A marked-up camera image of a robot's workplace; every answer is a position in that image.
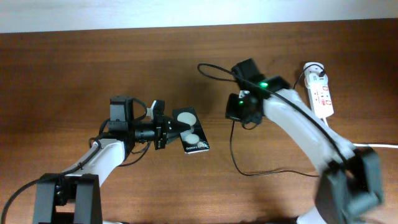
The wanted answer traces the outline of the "black Galaxy smartphone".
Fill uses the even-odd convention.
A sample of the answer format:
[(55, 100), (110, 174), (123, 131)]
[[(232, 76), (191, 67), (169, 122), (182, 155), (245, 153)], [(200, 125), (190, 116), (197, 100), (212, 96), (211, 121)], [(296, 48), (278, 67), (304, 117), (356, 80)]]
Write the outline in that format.
[(180, 139), (186, 154), (209, 151), (210, 145), (193, 107), (173, 110), (172, 115), (177, 121), (190, 126), (189, 130), (180, 133)]

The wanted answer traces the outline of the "white power strip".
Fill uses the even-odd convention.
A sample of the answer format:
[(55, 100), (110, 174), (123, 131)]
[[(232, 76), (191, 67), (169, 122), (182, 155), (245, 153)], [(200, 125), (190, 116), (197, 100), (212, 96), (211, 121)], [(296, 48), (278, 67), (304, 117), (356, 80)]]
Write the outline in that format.
[(327, 118), (334, 114), (328, 85), (316, 85), (308, 88), (311, 110), (318, 118)]

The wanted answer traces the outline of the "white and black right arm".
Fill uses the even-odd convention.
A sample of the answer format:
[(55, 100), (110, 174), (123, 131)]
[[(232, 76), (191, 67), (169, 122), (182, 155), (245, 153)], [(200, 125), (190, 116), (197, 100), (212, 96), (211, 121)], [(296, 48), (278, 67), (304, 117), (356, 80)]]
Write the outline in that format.
[(282, 77), (266, 78), (253, 59), (229, 70), (240, 88), (230, 94), (226, 118), (242, 125), (263, 117), (280, 126), (318, 172), (315, 205), (294, 218), (274, 223), (364, 223), (362, 216), (384, 201), (380, 158), (371, 147), (357, 148), (330, 129)]

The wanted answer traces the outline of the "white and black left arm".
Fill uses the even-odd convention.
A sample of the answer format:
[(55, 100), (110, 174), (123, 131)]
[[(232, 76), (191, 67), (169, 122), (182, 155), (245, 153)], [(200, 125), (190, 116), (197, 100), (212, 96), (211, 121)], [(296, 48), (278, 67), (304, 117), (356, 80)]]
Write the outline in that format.
[[(135, 144), (163, 149), (191, 127), (164, 115), (164, 102), (155, 101), (145, 115), (134, 117), (128, 96), (110, 99), (109, 119), (100, 127), (90, 150), (69, 169), (44, 174), (37, 184), (34, 223), (104, 223), (100, 187), (132, 152)], [(146, 115), (150, 121), (144, 121)]]

